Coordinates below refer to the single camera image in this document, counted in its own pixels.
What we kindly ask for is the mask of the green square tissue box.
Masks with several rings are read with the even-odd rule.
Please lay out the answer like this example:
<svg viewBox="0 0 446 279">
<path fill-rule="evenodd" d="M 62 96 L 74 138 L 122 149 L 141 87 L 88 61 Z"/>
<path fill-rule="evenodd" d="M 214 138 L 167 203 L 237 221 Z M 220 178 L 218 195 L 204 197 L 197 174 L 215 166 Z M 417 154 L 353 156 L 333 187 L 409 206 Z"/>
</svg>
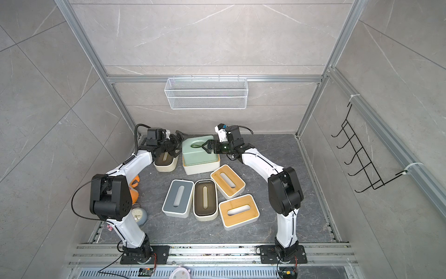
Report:
<svg viewBox="0 0 446 279">
<path fill-rule="evenodd" d="M 213 136 L 192 137 L 182 143 L 182 156 L 187 166 L 199 165 L 218 161 L 218 155 L 207 153 L 202 145 L 208 140 L 213 140 Z"/>
</svg>

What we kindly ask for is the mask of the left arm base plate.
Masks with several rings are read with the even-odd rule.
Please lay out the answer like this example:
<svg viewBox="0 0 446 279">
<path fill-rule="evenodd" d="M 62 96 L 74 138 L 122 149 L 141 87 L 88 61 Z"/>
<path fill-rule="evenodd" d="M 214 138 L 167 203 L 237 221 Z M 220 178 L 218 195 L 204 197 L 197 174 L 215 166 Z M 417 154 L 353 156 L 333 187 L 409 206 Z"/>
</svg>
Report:
<svg viewBox="0 0 446 279">
<path fill-rule="evenodd" d="M 170 252 L 168 245 L 142 246 L 140 248 L 124 248 L 121 265 L 165 265 Z"/>
</svg>

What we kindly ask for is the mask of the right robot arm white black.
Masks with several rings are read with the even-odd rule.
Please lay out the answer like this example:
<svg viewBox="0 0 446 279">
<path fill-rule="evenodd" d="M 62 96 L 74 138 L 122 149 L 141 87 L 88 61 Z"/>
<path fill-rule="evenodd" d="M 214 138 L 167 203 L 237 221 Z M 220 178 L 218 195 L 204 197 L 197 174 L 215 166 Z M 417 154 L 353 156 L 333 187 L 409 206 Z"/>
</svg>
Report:
<svg viewBox="0 0 446 279">
<path fill-rule="evenodd" d="M 290 261 L 298 251 L 296 232 L 297 215 L 304 199 L 294 168 L 277 165 L 263 156 L 252 144 L 246 143 L 240 133 L 241 126 L 219 124 L 217 136 L 203 144 L 193 144 L 207 153 L 226 154 L 230 160 L 239 160 L 251 167 L 268 183 L 268 200 L 277 214 L 278 231 L 275 253 L 282 261 Z"/>
</svg>

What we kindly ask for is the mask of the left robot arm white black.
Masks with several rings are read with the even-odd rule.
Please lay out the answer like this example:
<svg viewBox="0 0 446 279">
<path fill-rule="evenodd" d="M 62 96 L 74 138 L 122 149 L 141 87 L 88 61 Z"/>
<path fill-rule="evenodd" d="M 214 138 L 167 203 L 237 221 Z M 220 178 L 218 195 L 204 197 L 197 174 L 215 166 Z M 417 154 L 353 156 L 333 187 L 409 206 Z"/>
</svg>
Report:
<svg viewBox="0 0 446 279">
<path fill-rule="evenodd" d="M 135 150 L 132 155 L 115 169 L 92 178 L 89 210 L 99 220 L 109 223 L 120 237 L 123 259 L 144 264 L 151 260 L 153 252 L 149 237 L 131 214 L 130 185 L 144 168 L 162 154 L 168 153 L 176 158 L 182 142 L 190 135 L 137 124 L 134 136 Z"/>
</svg>

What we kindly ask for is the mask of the white box grey-blue lid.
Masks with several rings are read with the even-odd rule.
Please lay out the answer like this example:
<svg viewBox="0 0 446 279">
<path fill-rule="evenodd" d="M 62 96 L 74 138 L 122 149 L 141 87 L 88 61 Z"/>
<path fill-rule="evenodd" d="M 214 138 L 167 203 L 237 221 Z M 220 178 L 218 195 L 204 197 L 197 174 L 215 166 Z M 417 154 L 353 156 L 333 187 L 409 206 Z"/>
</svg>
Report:
<svg viewBox="0 0 446 279">
<path fill-rule="evenodd" d="M 169 217 L 185 219 L 192 208 L 194 182 L 173 180 L 164 200 L 162 212 Z"/>
</svg>

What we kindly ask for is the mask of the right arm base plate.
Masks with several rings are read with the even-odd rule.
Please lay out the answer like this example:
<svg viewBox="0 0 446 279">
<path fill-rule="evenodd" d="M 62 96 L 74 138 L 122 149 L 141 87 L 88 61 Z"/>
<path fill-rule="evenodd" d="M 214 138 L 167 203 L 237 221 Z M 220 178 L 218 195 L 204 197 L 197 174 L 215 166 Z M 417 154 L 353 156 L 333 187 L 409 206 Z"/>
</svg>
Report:
<svg viewBox="0 0 446 279">
<path fill-rule="evenodd" d="M 260 245 L 256 248 L 262 264 L 282 263 L 308 263 L 304 246 L 295 244 L 289 248 L 283 248 L 279 244 Z"/>
</svg>

